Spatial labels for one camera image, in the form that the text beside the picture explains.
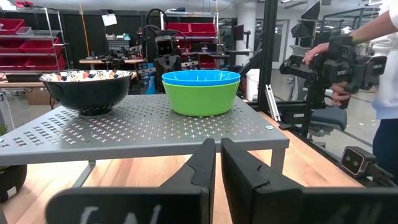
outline floor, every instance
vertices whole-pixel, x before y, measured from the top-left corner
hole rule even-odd
[[[271,86],[276,100],[286,100],[289,95],[290,75],[281,75],[279,71],[272,72]],[[50,111],[49,105],[29,105],[25,96],[6,94],[14,126],[17,128],[40,115]],[[359,92],[351,99],[347,114],[348,125],[345,132],[334,130],[330,136],[314,137],[315,142],[326,142],[327,151],[341,156],[346,146],[359,146],[369,152],[372,151],[372,141],[379,121],[371,106],[376,93]],[[0,110],[4,116],[8,130],[12,130],[7,101],[0,101]]]

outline chair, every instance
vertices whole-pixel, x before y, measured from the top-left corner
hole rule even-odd
[[[295,55],[305,55],[306,48],[297,45],[290,46]],[[307,94],[307,89],[304,88],[305,79],[294,76],[290,84],[290,93],[288,100],[304,100]],[[325,97],[331,98],[331,90],[326,90]],[[311,116],[310,129],[308,132],[308,139],[312,136],[324,137],[330,135],[334,130],[344,131],[347,127],[347,111],[339,109],[339,107],[329,107],[325,109],[313,110]]]

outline box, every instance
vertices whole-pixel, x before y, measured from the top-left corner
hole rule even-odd
[[[49,91],[44,88],[25,88],[26,98],[29,105],[49,105],[54,103],[54,99],[50,96]]]

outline black bowl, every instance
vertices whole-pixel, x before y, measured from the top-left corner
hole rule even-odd
[[[42,82],[60,105],[94,116],[110,112],[126,97],[130,79],[131,75],[85,82]]]

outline metal shelving unit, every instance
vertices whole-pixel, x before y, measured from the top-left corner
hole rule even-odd
[[[206,18],[210,17],[213,18],[213,23],[216,26],[216,36],[215,37],[186,37],[187,39],[195,40],[195,39],[210,39],[210,40],[217,40],[218,39],[218,12],[172,12],[172,11],[165,11],[167,17],[191,17],[191,18]],[[164,29],[164,18],[163,16],[160,17],[160,28]]]
[[[39,53],[0,53],[0,56],[26,56],[26,57],[43,57],[43,56],[53,56],[55,57],[55,61],[57,63],[57,68],[58,71],[63,70],[64,68],[60,68],[58,64],[58,55],[55,50],[55,46],[63,46],[65,48],[67,43],[65,43],[65,37],[63,35],[63,29],[62,29],[62,23],[61,23],[61,17],[60,13],[58,11],[55,11],[53,9],[47,9],[45,7],[33,7],[33,8],[17,8],[16,10],[2,10],[0,9],[0,13],[7,13],[7,12],[13,12],[13,13],[32,13],[32,14],[45,14],[46,19],[47,19],[47,24],[49,26],[48,30],[33,30],[34,34],[33,35],[0,35],[0,39],[34,39],[34,40],[44,40],[48,39],[51,40],[52,45],[54,46],[54,53],[53,54],[39,54]],[[58,16],[58,22],[60,25],[60,30],[53,30],[51,28],[50,24],[50,18],[49,14],[56,14]],[[54,38],[56,36],[61,35],[62,38],[62,43],[61,44],[55,44],[54,43]],[[67,63],[67,68],[69,69],[69,59],[68,59],[68,54],[65,49],[65,60]],[[12,71],[10,73],[34,73],[32,71]]]

